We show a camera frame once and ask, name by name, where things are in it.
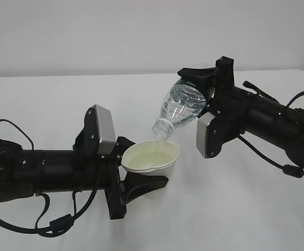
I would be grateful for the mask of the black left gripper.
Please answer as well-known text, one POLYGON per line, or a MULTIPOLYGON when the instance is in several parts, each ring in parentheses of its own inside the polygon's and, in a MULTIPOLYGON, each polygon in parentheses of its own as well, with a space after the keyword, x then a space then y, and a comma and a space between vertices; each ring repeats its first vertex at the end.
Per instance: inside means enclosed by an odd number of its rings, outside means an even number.
POLYGON ((131 201, 155 190, 164 188, 169 179, 166 176, 147 176, 128 172, 123 181, 120 180, 119 166, 126 150, 135 145, 135 142, 119 136, 109 155, 87 156, 84 149, 84 131, 77 136, 73 150, 81 158, 80 167, 86 171, 86 177, 91 181, 92 192, 86 204, 75 211, 75 217, 82 216, 90 207, 98 190, 103 190, 109 216, 112 220, 122 219, 126 214, 126 205, 131 201))

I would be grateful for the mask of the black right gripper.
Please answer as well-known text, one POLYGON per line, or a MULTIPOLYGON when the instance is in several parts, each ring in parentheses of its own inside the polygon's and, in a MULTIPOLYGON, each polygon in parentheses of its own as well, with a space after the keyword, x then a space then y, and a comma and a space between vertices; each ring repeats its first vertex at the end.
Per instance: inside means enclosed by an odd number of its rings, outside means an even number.
POLYGON ((177 74, 200 92, 214 89, 199 118, 207 117, 210 131, 222 136, 239 136, 244 133, 244 116, 249 110, 247 91, 235 86, 234 59, 222 56, 215 67, 205 69, 182 68, 177 74))

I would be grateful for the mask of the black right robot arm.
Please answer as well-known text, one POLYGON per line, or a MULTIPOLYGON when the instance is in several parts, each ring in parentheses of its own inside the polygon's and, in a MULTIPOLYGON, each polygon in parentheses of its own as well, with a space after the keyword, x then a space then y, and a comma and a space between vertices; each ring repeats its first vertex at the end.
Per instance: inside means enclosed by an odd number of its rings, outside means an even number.
POLYGON ((249 132, 285 151, 291 164, 278 165, 284 174, 304 177, 304 109, 282 105, 248 81, 235 86, 233 63, 223 56, 212 68, 178 72, 207 102, 198 116, 197 149, 213 158, 223 144, 249 132))

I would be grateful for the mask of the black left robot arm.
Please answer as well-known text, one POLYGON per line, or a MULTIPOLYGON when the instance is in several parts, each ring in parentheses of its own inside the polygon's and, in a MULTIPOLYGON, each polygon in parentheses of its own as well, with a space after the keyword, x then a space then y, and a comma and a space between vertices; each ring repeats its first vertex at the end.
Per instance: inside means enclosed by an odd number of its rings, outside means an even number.
POLYGON ((164 188, 165 175, 127 172, 120 179, 119 165, 134 142, 119 137, 109 155, 87 155, 80 133, 72 150, 24 150, 0 139, 0 202, 29 198, 41 192, 84 191, 97 187, 105 193, 110 219, 124 218, 126 205, 138 197, 164 188))

